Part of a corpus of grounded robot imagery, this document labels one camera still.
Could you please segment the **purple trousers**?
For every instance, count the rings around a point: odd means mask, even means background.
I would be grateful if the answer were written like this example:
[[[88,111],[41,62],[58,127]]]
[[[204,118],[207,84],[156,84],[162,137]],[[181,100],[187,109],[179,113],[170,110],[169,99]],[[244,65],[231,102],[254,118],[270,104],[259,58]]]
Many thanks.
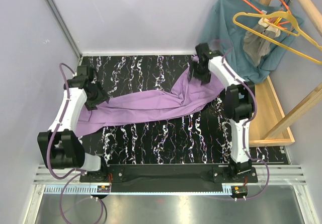
[[[190,55],[90,56],[92,66],[110,100],[89,111],[83,108],[76,135],[85,136],[106,126],[121,126],[179,118],[201,111],[224,89],[211,76],[210,83],[188,79]]]

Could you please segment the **yellow plastic hanger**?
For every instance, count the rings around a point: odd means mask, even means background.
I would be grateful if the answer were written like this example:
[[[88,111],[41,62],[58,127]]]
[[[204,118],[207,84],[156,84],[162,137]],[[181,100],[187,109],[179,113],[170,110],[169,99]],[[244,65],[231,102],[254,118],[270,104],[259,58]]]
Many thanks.
[[[310,60],[318,65],[321,65],[321,60],[317,60],[313,57],[310,57],[294,48],[291,48],[285,44],[282,44],[281,42],[278,42],[276,41],[274,38],[270,38],[266,35],[264,35],[263,33],[260,33],[242,23],[240,23],[239,21],[237,21],[237,18],[239,16],[245,16],[245,17],[252,17],[252,18],[259,18],[259,19],[262,19],[262,21],[269,25],[271,28],[274,28],[276,29],[277,31],[280,31],[280,32],[285,32],[286,34],[289,34],[289,35],[292,35],[294,37],[303,37],[304,39],[306,39],[310,44],[312,44],[315,48],[319,49],[321,51],[321,46],[316,42],[314,41],[309,35],[307,35],[299,26],[298,22],[297,22],[297,19],[292,16],[291,14],[287,13],[287,12],[282,12],[282,11],[276,11],[276,12],[273,12],[271,14],[255,14],[255,13],[245,13],[245,12],[239,12],[239,13],[236,13],[233,18],[232,18],[232,21],[234,22],[234,24],[236,24],[237,26],[255,34],[256,36],[259,36],[261,38],[263,38],[264,40],[267,40],[279,47],[282,47],[300,57],[303,57],[307,60]],[[293,29],[296,31],[296,33],[293,33],[292,31],[289,31],[289,30],[286,30],[284,28],[281,28],[280,26],[278,25],[275,25],[273,23],[270,23],[269,22],[269,19],[270,18],[282,18],[282,19],[285,19],[289,24],[291,24],[291,26],[293,27]]]

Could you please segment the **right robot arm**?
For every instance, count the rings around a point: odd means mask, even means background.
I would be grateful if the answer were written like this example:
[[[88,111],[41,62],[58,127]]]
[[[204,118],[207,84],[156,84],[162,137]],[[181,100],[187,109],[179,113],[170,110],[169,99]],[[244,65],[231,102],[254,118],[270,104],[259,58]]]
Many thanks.
[[[189,66],[188,80],[196,78],[208,84],[215,75],[224,86],[223,108],[230,121],[232,137],[227,175],[232,181],[244,182],[252,176],[249,127],[257,112],[255,84],[240,77],[225,56],[218,50],[210,50],[208,43],[200,43],[195,49],[197,59]]]

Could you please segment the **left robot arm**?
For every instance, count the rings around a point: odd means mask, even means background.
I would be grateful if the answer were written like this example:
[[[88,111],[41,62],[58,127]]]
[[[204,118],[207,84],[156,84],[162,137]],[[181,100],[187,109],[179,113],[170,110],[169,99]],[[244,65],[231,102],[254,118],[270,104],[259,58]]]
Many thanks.
[[[37,136],[38,146],[46,168],[57,180],[55,169],[79,171],[82,176],[99,182],[108,178],[109,170],[100,156],[85,152],[76,136],[76,127],[82,109],[96,110],[98,105],[107,103],[109,97],[100,82],[94,81],[96,71],[90,66],[78,66],[71,79],[64,79],[62,104],[51,126]]]

